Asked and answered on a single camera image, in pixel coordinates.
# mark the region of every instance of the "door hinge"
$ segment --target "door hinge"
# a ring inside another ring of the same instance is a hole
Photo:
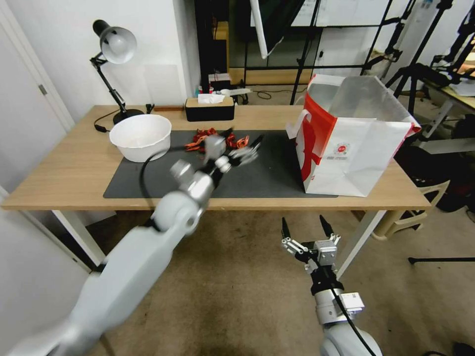
[[[48,94],[45,87],[43,87],[43,84],[38,85],[38,88],[40,88],[41,94],[43,94],[43,95]]]

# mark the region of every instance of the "lamp arm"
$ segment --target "lamp arm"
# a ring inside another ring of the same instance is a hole
[[[92,57],[90,59],[92,65],[94,66],[94,68],[97,70],[97,72],[99,73],[100,77],[102,78],[102,80],[104,81],[105,85],[107,86],[107,88],[109,89],[109,93],[112,95],[112,97],[114,98],[115,102],[117,103],[117,105],[119,105],[120,107],[120,111],[122,113],[126,113],[127,110],[125,108],[125,101],[124,99],[120,96],[119,92],[114,89],[109,81],[107,80],[107,78],[105,77],[104,73],[101,71],[100,67],[101,65],[107,63],[107,59],[101,59],[99,58],[100,56],[102,56],[102,52],[100,52],[98,55],[96,55],[95,57]]]

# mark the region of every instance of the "floor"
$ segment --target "floor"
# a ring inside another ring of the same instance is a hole
[[[249,103],[289,102],[288,91],[270,94],[264,100],[252,93]],[[429,118],[437,114],[428,101],[417,101],[416,110]],[[318,355],[323,332],[311,280],[281,249],[280,220],[286,217],[293,238],[311,241],[323,238],[319,213],[207,212],[132,316],[107,333],[115,355]],[[342,235],[343,246],[358,221],[350,212],[321,213]],[[91,231],[108,252],[147,217],[122,212]],[[424,225],[388,241],[369,239],[341,279],[366,305],[357,326],[387,356],[428,350],[451,355],[452,341],[475,345],[475,265],[407,262],[409,256],[473,256],[475,225],[464,209],[436,209]],[[98,344],[90,356],[106,354]]]

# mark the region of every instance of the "logo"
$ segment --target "logo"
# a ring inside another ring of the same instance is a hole
[[[348,150],[350,148],[349,143],[339,143],[336,145],[336,149],[334,151],[335,155],[341,156],[341,155],[346,155],[348,153]]]

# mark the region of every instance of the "lamp base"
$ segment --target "lamp base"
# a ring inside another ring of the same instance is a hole
[[[137,109],[127,109],[125,113],[119,112],[115,114],[114,118],[112,119],[112,122],[115,124],[121,122],[124,119],[127,119],[131,116],[136,116],[136,115],[142,115],[143,111],[137,110]]]

